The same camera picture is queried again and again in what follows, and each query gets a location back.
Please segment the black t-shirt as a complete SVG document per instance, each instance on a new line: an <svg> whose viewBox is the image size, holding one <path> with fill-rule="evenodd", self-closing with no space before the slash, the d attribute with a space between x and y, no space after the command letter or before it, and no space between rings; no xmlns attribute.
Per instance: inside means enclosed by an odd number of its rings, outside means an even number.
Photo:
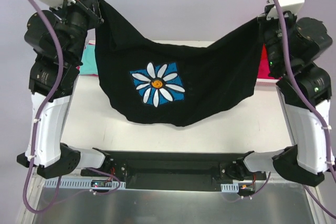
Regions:
<svg viewBox="0 0 336 224"><path fill-rule="evenodd" d="M262 51L256 19L207 47L191 47L151 41L106 1L99 7L99 84L128 121L188 126L254 94Z"/></svg>

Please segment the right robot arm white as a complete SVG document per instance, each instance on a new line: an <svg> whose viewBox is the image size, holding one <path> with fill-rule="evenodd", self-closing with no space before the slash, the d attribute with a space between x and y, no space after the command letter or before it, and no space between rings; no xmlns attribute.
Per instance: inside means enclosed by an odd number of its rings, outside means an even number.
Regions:
<svg viewBox="0 0 336 224"><path fill-rule="evenodd" d="M248 179L255 172L274 172L315 187L326 172L335 171L329 126L331 78L314 62L332 45L332 38L322 21L297 18L291 12L272 19L258 17L258 22L293 145L248 152L237 160L236 173Z"/></svg>

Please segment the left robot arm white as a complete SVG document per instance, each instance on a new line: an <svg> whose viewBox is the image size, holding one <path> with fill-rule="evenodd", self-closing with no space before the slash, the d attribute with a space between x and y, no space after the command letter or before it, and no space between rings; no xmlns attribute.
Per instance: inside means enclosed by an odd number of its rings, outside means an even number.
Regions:
<svg viewBox="0 0 336 224"><path fill-rule="evenodd" d="M110 173L111 164L103 151L61 142L87 32L102 23L98 0L64 3L60 8L35 13L28 20L24 39L37 54L28 86L33 123L28 148L17 156L17 162L36 167L45 179L87 167L99 176Z"/></svg>

